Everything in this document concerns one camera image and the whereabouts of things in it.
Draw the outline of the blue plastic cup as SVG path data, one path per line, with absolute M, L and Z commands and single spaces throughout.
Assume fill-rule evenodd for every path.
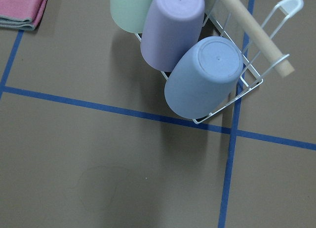
M 200 40 L 180 59 L 164 87 L 165 100 L 177 115 L 198 119 L 230 94 L 243 70 L 240 49 L 230 40 Z

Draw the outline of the purple plastic cup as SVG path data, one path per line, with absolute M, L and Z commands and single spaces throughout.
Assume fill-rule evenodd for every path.
M 153 0 L 141 37 L 141 54 L 154 69 L 171 72 L 197 43 L 204 0 Z

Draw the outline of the green plastic cup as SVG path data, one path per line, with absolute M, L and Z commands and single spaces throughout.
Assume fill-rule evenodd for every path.
M 151 3 L 152 0 L 110 0 L 112 19 L 129 33 L 142 33 Z

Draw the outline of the grey folded cloth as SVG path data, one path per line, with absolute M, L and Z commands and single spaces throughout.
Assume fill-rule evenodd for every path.
M 36 28 L 36 24 L 32 18 L 17 18 L 9 16 L 0 16 L 0 27 L 9 29 L 18 29 L 33 31 Z

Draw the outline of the pink folded cloth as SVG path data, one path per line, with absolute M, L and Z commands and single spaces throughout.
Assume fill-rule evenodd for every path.
M 38 26 L 46 4 L 47 0 L 0 0 L 0 15 L 17 18 L 29 17 Z

